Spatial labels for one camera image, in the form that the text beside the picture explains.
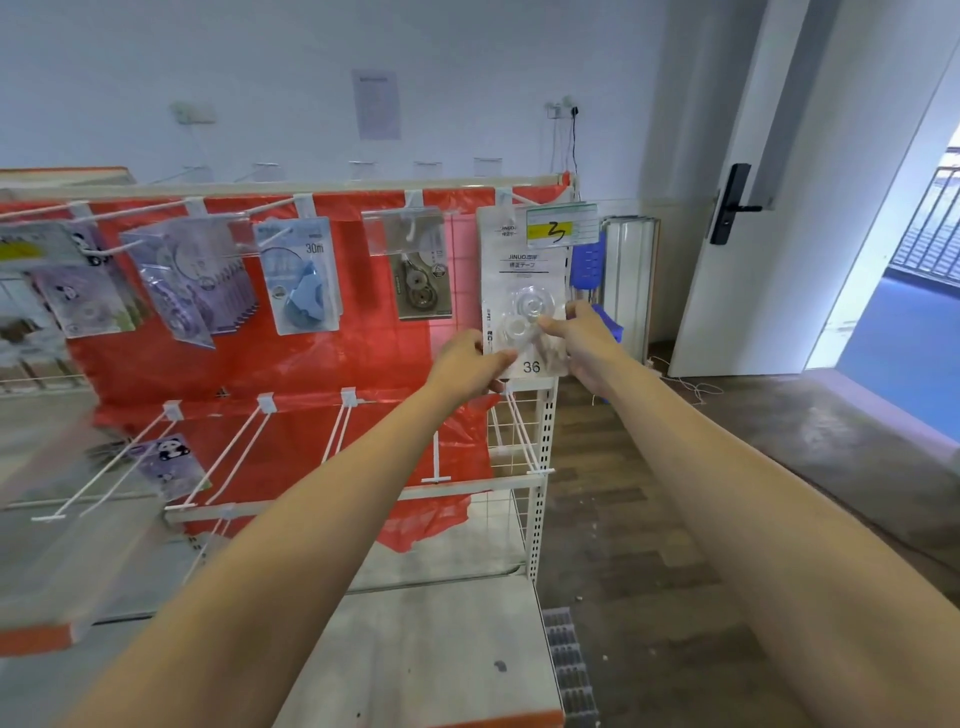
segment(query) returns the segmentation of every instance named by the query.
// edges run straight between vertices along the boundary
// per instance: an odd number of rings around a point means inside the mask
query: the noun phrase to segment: hand
[[[566,321],[540,316],[537,324],[550,336],[566,342],[570,372],[598,397],[610,398],[610,377],[630,357],[616,343],[600,315],[584,300],[566,304]]]
[[[437,354],[426,386],[444,397],[450,409],[489,390],[503,392],[496,378],[516,360],[516,350],[483,354],[483,334],[476,328],[460,331]]]

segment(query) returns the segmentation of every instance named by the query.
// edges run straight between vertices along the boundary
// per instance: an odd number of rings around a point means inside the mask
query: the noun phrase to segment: person's right hand
[[[592,394],[609,399],[613,370],[630,357],[590,304],[584,300],[567,302],[566,321],[540,316],[537,324],[550,336],[565,340],[570,372]]]

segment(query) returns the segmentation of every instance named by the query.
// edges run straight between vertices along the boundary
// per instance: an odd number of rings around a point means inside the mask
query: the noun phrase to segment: person's left hand
[[[489,390],[503,392],[496,378],[516,360],[516,350],[483,354],[483,334],[476,328],[460,331],[437,354],[426,386],[442,397],[451,409]]]

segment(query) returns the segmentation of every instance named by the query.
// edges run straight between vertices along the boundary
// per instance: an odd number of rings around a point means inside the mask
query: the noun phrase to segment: person's right arm
[[[807,709],[827,726],[960,723],[960,612],[797,476],[690,406],[586,302],[571,372],[608,399]]]

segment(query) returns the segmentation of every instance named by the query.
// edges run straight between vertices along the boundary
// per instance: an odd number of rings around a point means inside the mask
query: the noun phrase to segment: perforated metal post
[[[550,452],[553,449],[553,425],[557,403],[557,378],[552,385],[537,392],[537,441],[535,443],[538,465],[541,469],[550,467]],[[530,489],[527,498],[527,577],[537,584],[537,571],[540,568],[540,542],[543,538],[543,511],[546,507],[546,485],[548,475],[544,475],[540,485]]]

